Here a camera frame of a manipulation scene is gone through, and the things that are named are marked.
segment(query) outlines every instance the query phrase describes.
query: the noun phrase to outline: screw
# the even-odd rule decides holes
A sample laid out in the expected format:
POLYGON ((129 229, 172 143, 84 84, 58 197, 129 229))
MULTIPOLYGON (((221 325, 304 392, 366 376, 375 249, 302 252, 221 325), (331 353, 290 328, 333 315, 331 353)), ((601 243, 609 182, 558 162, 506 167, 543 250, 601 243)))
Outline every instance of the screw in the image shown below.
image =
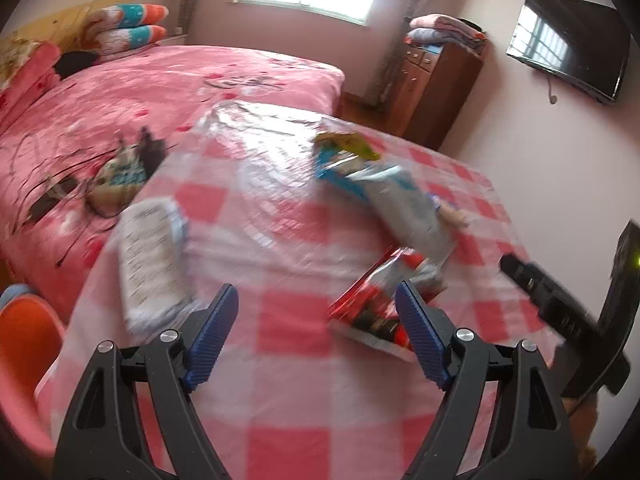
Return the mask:
POLYGON ((468 328, 461 328, 456 332, 456 337, 462 341, 471 341, 475 336, 468 328))
POLYGON ((163 343, 171 343, 178 339, 178 333, 175 330, 165 330, 160 334, 160 341, 163 343))
POLYGON ((538 345, 528 339, 523 339, 520 344, 527 352, 535 352, 538 349, 538 345))
POLYGON ((113 350, 113 341, 103 341, 98 345, 98 352, 101 354, 106 354, 107 352, 111 352, 113 350))

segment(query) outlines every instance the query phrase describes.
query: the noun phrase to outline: wooden cabinet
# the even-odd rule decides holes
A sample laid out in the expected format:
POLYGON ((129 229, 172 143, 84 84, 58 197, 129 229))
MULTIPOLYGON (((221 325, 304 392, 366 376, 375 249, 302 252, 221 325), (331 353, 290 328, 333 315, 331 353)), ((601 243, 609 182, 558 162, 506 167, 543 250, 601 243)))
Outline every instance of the wooden cabinet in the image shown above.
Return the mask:
POLYGON ((482 61, 456 44, 405 45, 386 105, 386 130, 437 150, 478 78, 482 61))

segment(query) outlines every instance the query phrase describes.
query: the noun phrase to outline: chair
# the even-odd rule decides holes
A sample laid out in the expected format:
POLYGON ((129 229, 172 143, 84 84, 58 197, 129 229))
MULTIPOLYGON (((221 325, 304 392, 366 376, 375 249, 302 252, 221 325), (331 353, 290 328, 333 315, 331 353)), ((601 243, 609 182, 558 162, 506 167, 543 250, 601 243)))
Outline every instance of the chair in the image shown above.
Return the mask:
POLYGON ((23 294, 0 311, 0 410, 36 462, 55 444, 38 415, 35 388, 60 353, 65 328, 42 298, 23 294))

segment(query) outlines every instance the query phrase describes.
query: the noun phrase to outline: stack of folded blankets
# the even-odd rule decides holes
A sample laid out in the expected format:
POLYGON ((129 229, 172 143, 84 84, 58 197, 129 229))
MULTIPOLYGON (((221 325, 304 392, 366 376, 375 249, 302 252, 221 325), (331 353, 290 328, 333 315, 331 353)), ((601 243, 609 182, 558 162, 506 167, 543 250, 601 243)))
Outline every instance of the stack of folded blankets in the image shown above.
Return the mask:
POLYGON ((93 50, 100 61, 137 54, 166 36, 155 25, 169 15, 162 5, 119 4, 89 14, 82 24, 80 47, 93 50))
POLYGON ((406 39, 409 44, 423 46, 431 43, 455 43, 481 59, 489 44, 484 32, 444 14, 414 18, 410 26, 413 30, 406 39))
POLYGON ((0 134, 60 82, 60 49, 49 41, 12 36, 0 46, 0 134))

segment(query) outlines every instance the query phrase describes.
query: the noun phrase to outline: checkered tablecloth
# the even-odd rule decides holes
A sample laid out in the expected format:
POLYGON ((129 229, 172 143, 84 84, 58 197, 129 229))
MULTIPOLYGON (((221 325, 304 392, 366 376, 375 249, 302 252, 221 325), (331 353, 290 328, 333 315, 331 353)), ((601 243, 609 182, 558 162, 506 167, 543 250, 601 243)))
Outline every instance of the checkered tablecloth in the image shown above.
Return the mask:
MULTIPOLYGON (((186 262, 200 300, 212 300, 225 282, 239 291, 238 319, 209 382, 192 395, 234 480, 399 479, 442 398, 417 364, 326 328, 330 304, 382 255, 389 238, 372 210, 314 178, 312 138, 320 129, 357 129, 425 191, 469 212, 471 226, 458 234, 444 271, 448 288, 434 304, 487 341, 531 338, 550 357, 553 338, 498 272, 503 253, 526 254, 484 176, 362 126, 222 102, 142 196, 169 195, 182 205, 186 262)), ((95 346, 104 339, 136 343, 124 327, 116 242, 112 237, 89 276, 40 399, 54 434, 95 346)), ((469 460, 484 440, 490 400, 469 460)), ((142 411, 149 410, 143 392, 142 411)), ((169 468, 152 420, 147 433, 156 461, 169 468)))

